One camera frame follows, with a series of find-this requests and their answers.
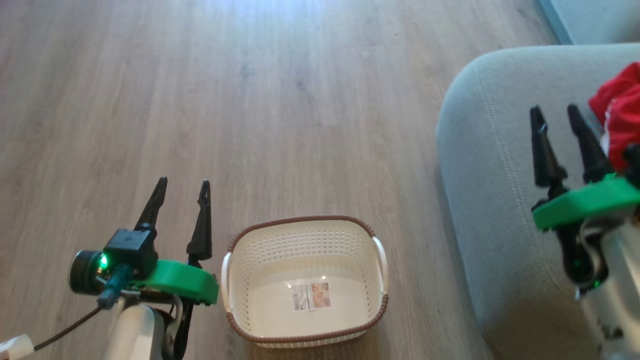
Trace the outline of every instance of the black cable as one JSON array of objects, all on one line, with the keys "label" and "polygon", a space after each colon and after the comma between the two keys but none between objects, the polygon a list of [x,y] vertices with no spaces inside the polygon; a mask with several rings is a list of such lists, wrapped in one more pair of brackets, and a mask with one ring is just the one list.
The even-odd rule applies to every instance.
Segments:
[{"label": "black cable", "polygon": [[62,330],[61,332],[55,334],[53,337],[51,337],[48,340],[45,340],[41,343],[39,343],[38,345],[33,347],[33,351],[36,352],[40,349],[43,349],[45,347],[48,347],[49,345],[53,344],[54,342],[62,339],[62,337],[64,335],[67,335],[68,333],[72,332],[76,327],[79,327],[80,325],[82,325],[85,321],[89,320],[90,318],[92,318],[94,315],[96,315],[97,313],[100,312],[100,310],[104,309],[102,306],[98,306],[96,307],[91,313],[88,313],[87,315],[85,315],[82,319],[74,322],[71,326],[67,327],[66,329]]}]

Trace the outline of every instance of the red fabric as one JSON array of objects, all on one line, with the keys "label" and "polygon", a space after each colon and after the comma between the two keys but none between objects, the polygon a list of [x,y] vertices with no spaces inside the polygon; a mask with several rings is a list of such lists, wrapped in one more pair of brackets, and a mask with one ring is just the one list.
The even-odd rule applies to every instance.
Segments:
[{"label": "red fabric", "polygon": [[609,133],[609,160],[617,171],[624,170],[622,154],[640,143],[640,62],[604,83],[589,105]]}]

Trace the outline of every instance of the camera lens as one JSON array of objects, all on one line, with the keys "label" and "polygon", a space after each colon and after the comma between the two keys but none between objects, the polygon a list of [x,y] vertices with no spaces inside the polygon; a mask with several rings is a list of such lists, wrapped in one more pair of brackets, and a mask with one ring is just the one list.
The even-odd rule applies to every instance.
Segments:
[{"label": "camera lens", "polygon": [[69,269],[69,287],[74,293],[100,295],[102,283],[95,277],[101,257],[101,251],[82,250],[76,254]]}]

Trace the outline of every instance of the white plug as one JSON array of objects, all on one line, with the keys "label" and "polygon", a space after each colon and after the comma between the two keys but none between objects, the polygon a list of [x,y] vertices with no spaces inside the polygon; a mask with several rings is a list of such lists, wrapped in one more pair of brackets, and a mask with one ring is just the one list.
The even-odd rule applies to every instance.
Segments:
[{"label": "white plug", "polygon": [[16,360],[33,353],[33,343],[27,334],[0,343],[0,360]]}]

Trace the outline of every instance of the laundry basket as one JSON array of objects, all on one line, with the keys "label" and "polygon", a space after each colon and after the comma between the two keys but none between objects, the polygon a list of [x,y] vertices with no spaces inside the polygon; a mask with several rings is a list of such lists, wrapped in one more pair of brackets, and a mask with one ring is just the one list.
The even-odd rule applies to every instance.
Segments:
[{"label": "laundry basket", "polygon": [[388,303],[387,258],[361,220],[314,216],[251,226],[222,262],[231,327],[262,347],[299,348],[362,335]]}]

